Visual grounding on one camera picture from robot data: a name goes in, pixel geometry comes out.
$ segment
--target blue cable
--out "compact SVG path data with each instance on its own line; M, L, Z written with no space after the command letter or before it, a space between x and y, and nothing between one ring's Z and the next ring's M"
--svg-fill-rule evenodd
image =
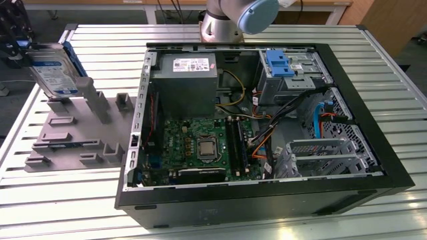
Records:
M325 102L320 102L314 109L314 116L313 116L313 124L314 124L314 136L317 139L321 138L321 128L320 128L320 111L326 107Z

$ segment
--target blue hard drive label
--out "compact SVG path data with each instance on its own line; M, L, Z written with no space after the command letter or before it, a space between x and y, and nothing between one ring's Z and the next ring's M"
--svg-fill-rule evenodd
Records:
M46 87L57 96L75 95L79 91L75 81L69 75L71 71L61 61L35 61L33 67L39 74Z
M63 64L59 61L34 61L33 65L35 67L59 67Z

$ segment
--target workbench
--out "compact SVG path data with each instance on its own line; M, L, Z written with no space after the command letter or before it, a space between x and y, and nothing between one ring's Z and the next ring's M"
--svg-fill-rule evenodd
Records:
M207 0L179 0L182 10L202 11L207 9ZM27 10L145 10L149 24L158 24L158 0L25 0ZM161 1L163 10L175 11L171 0ZM305 0L305 12L330 12L326 25L338 25L353 0ZM301 11L301 0L281 11Z
M199 37L198 25L79 25L61 40L71 41L95 87L114 97L138 94L146 43ZM245 38L330 44L417 186L342 215L147 230L114 208L119 168L25 171L50 112L35 86L0 149L0 239L426 239L427 99L370 32L356 26L274 25Z

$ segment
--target ram slot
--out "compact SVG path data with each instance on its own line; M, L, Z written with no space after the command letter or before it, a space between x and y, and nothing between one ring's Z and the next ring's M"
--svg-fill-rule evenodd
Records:
M226 136L227 136L227 145L229 145L229 160L231 173L235 176L241 176L243 170L242 163L242 153L239 149L239 130L238 125L234 119L226 119Z
M246 140L245 140L245 135L243 135L243 127L241 124L241 121L237 120L237 127L238 127L238 139L239 139L239 143L238 143L238 148L239 148L239 153L242 154L242 159L241 159L241 166L242 169L245 170L246 173L250 172L250 168L249 168L249 155L247 155L247 145L246 145Z

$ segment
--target motherboard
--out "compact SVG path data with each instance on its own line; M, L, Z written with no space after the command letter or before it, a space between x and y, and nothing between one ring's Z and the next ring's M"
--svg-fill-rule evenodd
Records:
M260 180L253 137L249 118L167 120L163 153L149 157L153 185Z

